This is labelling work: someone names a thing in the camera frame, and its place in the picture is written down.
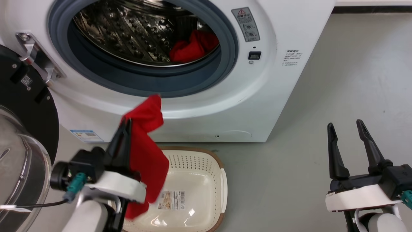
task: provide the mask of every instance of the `green connector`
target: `green connector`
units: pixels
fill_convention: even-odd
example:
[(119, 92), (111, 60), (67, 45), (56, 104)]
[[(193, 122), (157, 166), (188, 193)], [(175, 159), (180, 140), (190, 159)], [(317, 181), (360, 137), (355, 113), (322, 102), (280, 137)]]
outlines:
[(66, 193), (63, 195), (63, 199), (67, 199), (68, 203), (71, 203), (76, 194), (82, 190), (83, 186), (87, 182), (87, 176), (84, 173), (78, 173), (67, 187)]
[(411, 190), (404, 191), (400, 199), (406, 206), (408, 206), (408, 208), (412, 209), (412, 191)]

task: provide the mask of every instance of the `basket label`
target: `basket label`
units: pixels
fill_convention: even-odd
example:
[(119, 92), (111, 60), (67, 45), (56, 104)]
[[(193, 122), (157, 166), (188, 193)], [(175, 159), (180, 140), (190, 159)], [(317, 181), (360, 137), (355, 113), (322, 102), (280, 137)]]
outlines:
[(163, 191), (158, 201), (159, 209), (185, 209), (185, 191)]

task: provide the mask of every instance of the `floor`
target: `floor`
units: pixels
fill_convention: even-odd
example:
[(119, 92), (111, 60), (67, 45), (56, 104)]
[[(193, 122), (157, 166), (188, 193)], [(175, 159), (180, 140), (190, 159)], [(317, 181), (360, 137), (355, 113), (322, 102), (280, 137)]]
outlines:
[[(356, 129), (363, 119), (383, 155), (412, 164), (412, 15), (332, 15), (266, 143), (183, 144), (214, 151), (229, 196), (220, 232), (345, 232), (343, 213), (326, 210), (326, 126), (333, 122), (352, 175), (367, 173)], [(90, 149), (61, 127), (58, 159)], [(48, 202), (62, 193), (50, 190)], [(73, 205), (42, 209), (31, 232), (61, 231)], [(412, 211), (400, 206), (412, 231)]]

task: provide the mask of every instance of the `red cloth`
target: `red cloth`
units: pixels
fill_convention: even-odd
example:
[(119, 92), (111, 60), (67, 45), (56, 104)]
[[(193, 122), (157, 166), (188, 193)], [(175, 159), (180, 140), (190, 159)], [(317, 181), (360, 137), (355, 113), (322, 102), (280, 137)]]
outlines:
[(217, 36), (207, 31), (192, 31), (189, 43), (179, 40), (170, 50), (172, 62), (187, 63), (202, 58), (219, 44)]
[(160, 96), (153, 95), (124, 116), (125, 119), (132, 119), (130, 169), (140, 172), (141, 182), (147, 185), (144, 204), (130, 203), (127, 206), (128, 219), (146, 212), (149, 203), (156, 201), (169, 170), (169, 160), (147, 135), (163, 125), (161, 106)]

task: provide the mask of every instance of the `metal hinge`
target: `metal hinge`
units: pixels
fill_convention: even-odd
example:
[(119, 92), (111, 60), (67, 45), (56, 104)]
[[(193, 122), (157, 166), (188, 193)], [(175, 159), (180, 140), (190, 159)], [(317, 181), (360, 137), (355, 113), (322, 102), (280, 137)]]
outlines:
[(40, 74), (47, 86), (64, 77), (61, 69), (50, 59), (36, 38), (28, 32), (16, 33), (16, 38), (20, 45), (26, 50), (26, 54), (20, 58), (22, 62), (33, 66)]

